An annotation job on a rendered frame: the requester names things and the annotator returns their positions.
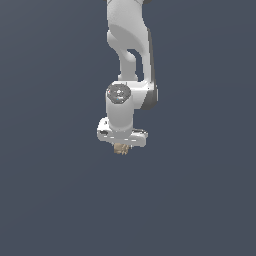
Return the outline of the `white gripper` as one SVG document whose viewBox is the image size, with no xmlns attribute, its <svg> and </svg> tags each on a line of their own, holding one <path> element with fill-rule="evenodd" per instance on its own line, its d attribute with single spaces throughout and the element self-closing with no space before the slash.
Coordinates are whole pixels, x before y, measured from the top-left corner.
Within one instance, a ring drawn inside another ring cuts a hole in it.
<svg viewBox="0 0 256 256">
<path fill-rule="evenodd" d="M 128 132 L 118 133 L 110 128 L 109 119 L 102 118 L 97 127 L 97 138 L 100 141 L 105 141 L 114 145 L 115 143 L 126 144 L 131 147 L 146 145 L 148 132 L 143 129 L 132 128 Z"/>
</svg>

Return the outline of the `small tan object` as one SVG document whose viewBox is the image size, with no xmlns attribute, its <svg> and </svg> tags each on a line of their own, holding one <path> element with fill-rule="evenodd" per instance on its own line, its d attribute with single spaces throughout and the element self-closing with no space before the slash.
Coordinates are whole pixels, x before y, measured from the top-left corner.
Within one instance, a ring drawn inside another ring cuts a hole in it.
<svg viewBox="0 0 256 256">
<path fill-rule="evenodd" d="M 114 152 L 115 152 L 116 154 L 127 155 L 129 149 L 130 149 L 130 146 L 129 146 L 129 145 L 121 144 L 121 143 L 115 143 L 115 144 L 114 144 Z"/>
</svg>

